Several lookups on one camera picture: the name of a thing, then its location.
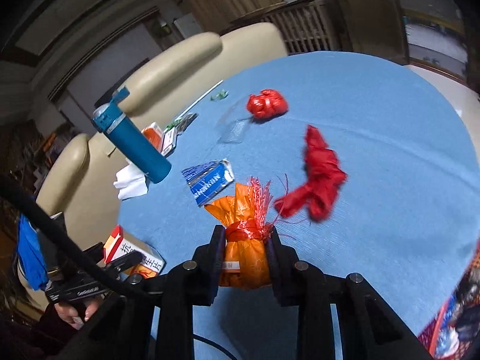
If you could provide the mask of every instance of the round table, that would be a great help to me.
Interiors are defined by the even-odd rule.
[[[280,91],[289,111],[252,124],[239,144],[219,143],[215,125],[236,102],[264,88]],[[228,159],[236,181],[287,174],[303,184],[307,124],[323,134],[348,174],[328,220],[305,210],[278,222],[284,244],[325,273],[360,272],[418,334],[451,294],[473,255],[480,224],[480,176],[470,137],[454,109],[429,83],[389,61],[349,52],[312,52],[273,60],[225,80],[192,112],[178,138],[172,171],[147,195],[125,200],[118,222],[155,247],[168,272],[209,242],[218,224],[197,207],[181,170]],[[233,184],[220,196],[233,195]],[[268,218],[276,212],[272,209]],[[272,290],[219,288],[211,307],[194,307],[193,330],[240,359],[295,358],[297,310],[277,305]],[[225,359],[195,342],[198,359]]]

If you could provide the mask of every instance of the white napkin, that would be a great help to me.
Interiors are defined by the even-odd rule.
[[[145,174],[132,163],[117,172],[117,181],[113,182],[113,186],[120,190],[120,200],[145,195],[148,191]]]

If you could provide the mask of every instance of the human hand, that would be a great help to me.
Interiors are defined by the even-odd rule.
[[[95,314],[100,305],[103,302],[102,297],[87,298],[84,301],[86,306],[85,310],[85,322]],[[71,304],[66,302],[60,302],[55,304],[55,310],[62,321],[68,323],[71,327],[79,330],[83,326],[82,319],[78,316],[78,311]]]

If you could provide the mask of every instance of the orange wrapped bag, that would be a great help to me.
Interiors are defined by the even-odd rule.
[[[224,196],[205,209],[225,226],[225,258],[220,286],[246,290],[270,284],[264,242],[270,237],[271,223],[265,224],[272,195],[270,182],[262,187],[257,178],[250,185],[235,184],[235,196]]]

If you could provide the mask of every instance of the blue cloth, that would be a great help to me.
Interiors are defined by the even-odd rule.
[[[23,215],[20,215],[18,221],[17,253],[23,274],[30,287],[34,290],[44,290],[49,282],[47,266],[40,250],[37,232]]]
[[[244,142],[218,143],[215,124],[237,101],[265,88],[289,111],[252,124]],[[331,217],[303,210],[278,222],[298,256],[325,273],[360,272],[418,334],[450,296],[473,255],[480,228],[480,174],[470,137],[447,100],[420,76],[389,61],[349,52],[312,52],[247,69],[193,112],[178,138],[172,171],[147,195],[122,202],[118,222],[165,258],[165,273],[209,241],[217,220],[198,208],[181,170],[226,158],[236,181],[272,180],[274,197],[303,184],[306,125],[318,127],[348,174]],[[233,195],[233,184],[223,195]],[[272,220],[276,212],[270,210]],[[293,359],[297,310],[280,308],[270,288],[220,288],[212,307],[195,307],[196,334],[241,359]],[[199,359],[223,359],[195,343]]]

